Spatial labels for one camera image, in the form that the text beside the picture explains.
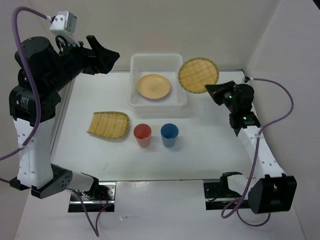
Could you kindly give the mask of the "round bamboo tray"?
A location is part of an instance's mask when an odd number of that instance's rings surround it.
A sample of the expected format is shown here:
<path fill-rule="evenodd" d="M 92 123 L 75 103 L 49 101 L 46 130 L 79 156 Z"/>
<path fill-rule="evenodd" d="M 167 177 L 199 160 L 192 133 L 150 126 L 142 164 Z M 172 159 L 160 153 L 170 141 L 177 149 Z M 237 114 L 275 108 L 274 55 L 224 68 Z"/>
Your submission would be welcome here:
<path fill-rule="evenodd" d="M 202 94 L 207 91 L 205 85 L 215 85 L 219 76 L 219 69 L 212 60 L 195 57 L 181 66 L 178 72 L 178 82 L 185 91 Z"/>

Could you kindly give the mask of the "yellow plastic plate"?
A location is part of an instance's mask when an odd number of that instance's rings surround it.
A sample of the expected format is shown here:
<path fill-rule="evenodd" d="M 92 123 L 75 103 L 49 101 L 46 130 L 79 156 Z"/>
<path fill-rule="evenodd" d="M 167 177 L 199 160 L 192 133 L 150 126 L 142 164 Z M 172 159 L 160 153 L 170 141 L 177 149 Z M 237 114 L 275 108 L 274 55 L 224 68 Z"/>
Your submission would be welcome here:
<path fill-rule="evenodd" d="M 137 90 L 142 96 L 147 98 L 162 98 L 170 92 L 171 83 L 163 75 L 147 74 L 138 80 Z"/>

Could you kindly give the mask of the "purple plastic plate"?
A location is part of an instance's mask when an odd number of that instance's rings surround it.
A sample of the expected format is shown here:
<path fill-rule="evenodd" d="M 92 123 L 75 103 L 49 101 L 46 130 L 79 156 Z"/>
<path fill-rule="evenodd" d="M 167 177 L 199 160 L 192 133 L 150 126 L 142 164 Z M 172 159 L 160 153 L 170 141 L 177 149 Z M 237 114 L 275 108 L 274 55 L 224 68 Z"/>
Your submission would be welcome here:
<path fill-rule="evenodd" d="M 166 99 L 170 98 L 171 96 L 171 93 L 169 92 L 167 95 L 161 97 L 161 98 L 148 98 L 148 97 L 145 97 L 145 96 L 141 96 L 143 99 L 147 100 L 147 101 L 150 101 L 150 102 L 161 102 L 161 101 L 165 101 Z"/>

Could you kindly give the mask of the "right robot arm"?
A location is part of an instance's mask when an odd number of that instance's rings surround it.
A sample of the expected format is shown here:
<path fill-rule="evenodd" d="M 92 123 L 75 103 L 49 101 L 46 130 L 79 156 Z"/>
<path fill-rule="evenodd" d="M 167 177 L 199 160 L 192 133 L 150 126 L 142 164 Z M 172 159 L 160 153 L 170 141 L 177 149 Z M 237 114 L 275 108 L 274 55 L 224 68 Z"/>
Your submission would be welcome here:
<path fill-rule="evenodd" d="M 233 210 L 228 214 L 222 213 L 222 218 L 226 219 L 238 212 L 243 202 L 248 203 L 254 214 L 289 211 L 297 181 L 280 167 L 263 136 L 267 127 L 284 120 L 289 114 L 261 125 L 252 110 L 255 91 L 249 84 L 229 81 L 207 84 L 205 88 L 217 105 L 224 105 L 229 110 L 230 126 L 243 143 L 252 162 L 249 177 L 234 174 L 227 176 L 219 184 L 219 191 L 225 197 L 235 192 L 240 194 L 238 199 L 232 201 L 235 205 Z"/>

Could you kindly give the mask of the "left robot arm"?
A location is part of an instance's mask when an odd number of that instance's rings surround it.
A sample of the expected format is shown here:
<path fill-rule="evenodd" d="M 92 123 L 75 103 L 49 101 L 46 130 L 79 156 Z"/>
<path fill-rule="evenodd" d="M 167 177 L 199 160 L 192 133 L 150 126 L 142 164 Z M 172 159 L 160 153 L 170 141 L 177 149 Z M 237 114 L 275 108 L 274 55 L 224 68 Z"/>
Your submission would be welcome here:
<path fill-rule="evenodd" d="M 21 43 L 27 67 L 19 70 L 18 85 L 9 95 L 9 112 L 20 148 L 19 171 L 9 184 L 20 191 L 30 189 L 39 199 L 68 189 L 94 200 L 104 189 L 96 177 L 51 162 L 51 134 L 60 90 L 81 73 L 109 73 L 120 58 L 118 52 L 104 48 L 94 36 L 86 39 L 89 48 L 64 42 L 59 51 L 43 36 Z"/>

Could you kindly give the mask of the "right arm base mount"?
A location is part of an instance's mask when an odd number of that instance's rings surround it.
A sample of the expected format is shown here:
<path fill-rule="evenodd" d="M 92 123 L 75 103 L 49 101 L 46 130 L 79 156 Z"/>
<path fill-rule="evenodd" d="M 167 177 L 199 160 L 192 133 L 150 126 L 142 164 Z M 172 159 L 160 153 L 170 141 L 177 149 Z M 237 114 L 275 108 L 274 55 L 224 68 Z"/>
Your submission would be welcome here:
<path fill-rule="evenodd" d="M 207 211 L 222 210 L 229 202 L 240 198 L 240 194 L 228 188 L 221 179 L 203 181 L 205 208 Z"/>

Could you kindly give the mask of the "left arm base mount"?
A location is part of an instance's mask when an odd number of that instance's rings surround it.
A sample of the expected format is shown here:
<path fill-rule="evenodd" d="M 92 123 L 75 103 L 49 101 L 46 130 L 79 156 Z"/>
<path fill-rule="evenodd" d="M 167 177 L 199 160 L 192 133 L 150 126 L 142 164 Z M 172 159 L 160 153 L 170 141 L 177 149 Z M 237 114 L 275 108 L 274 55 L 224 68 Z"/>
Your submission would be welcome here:
<path fill-rule="evenodd" d="M 99 186 L 100 192 L 96 195 L 89 195 L 80 190 L 76 190 L 76 192 L 79 194 L 88 213 L 114 212 L 117 183 L 101 181 Z M 84 212 L 80 199 L 74 192 L 71 193 L 68 205 L 69 213 Z"/>

